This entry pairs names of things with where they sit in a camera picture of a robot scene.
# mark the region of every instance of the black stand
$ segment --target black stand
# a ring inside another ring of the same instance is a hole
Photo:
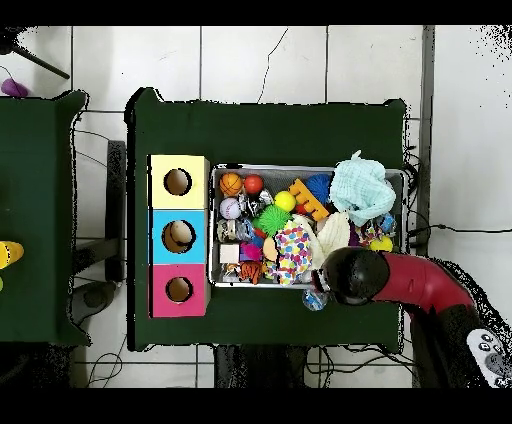
[[[80,286],[73,292],[73,321],[80,324],[86,317],[105,309],[113,300],[115,284],[124,279],[124,207],[126,199],[126,145],[109,140],[107,150],[107,188],[105,238],[76,248],[73,274],[96,262],[105,261],[105,282]]]
[[[57,74],[59,77],[69,79],[68,74],[61,71],[60,69],[57,69],[55,66],[52,66],[49,63],[46,63],[44,60],[39,59],[38,57],[34,56],[32,53],[30,53],[27,49],[24,49],[23,47],[12,46],[12,51],[14,53],[17,53],[20,56],[24,57],[25,59],[28,59],[31,62],[34,62],[35,64],[37,64],[39,66],[42,66],[44,69],[48,69],[49,71],[53,72],[54,74]]]

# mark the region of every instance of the towel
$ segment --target towel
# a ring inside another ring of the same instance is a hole
[[[306,218],[293,215],[293,222],[299,224],[309,234],[311,249],[311,266],[320,269],[329,254],[342,247],[347,247],[350,239],[350,224],[347,212],[335,212],[327,218],[322,230],[315,236]]]
[[[357,151],[350,160],[340,162],[334,170],[329,198],[339,211],[347,210],[358,227],[391,210],[396,194],[386,181],[384,166],[374,160],[361,159]]]

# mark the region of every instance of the yellow ball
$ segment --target yellow ball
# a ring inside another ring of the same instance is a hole
[[[370,242],[370,249],[391,252],[393,250],[393,242],[388,236],[382,236],[382,240],[372,240]]]
[[[276,194],[274,202],[277,207],[281,208],[286,212],[291,212],[297,203],[295,197],[293,197],[288,191],[280,191]]]

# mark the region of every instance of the blue block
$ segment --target blue block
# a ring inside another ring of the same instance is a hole
[[[190,250],[172,253],[162,242],[162,232],[172,221],[188,222],[195,233]],[[206,212],[205,210],[153,210],[153,264],[204,264],[206,263]]]

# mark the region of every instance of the dark green tablecloth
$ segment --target dark green tablecloth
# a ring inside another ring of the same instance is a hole
[[[0,97],[0,240],[23,258],[0,270],[0,341],[88,344],[68,319],[73,228],[70,128],[86,94]]]
[[[401,100],[386,105],[313,106],[165,103],[153,89],[137,91],[125,115],[129,127],[128,275],[132,281],[129,347],[140,350],[151,343],[384,343],[396,350],[396,305],[330,303],[320,312],[310,312],[302,304],[300,290],[213,288],[205,317],[150,319],[146,156],[203,155],[212,165],[335,166],[361,149],[362,157],[399,169],[404,113]]]

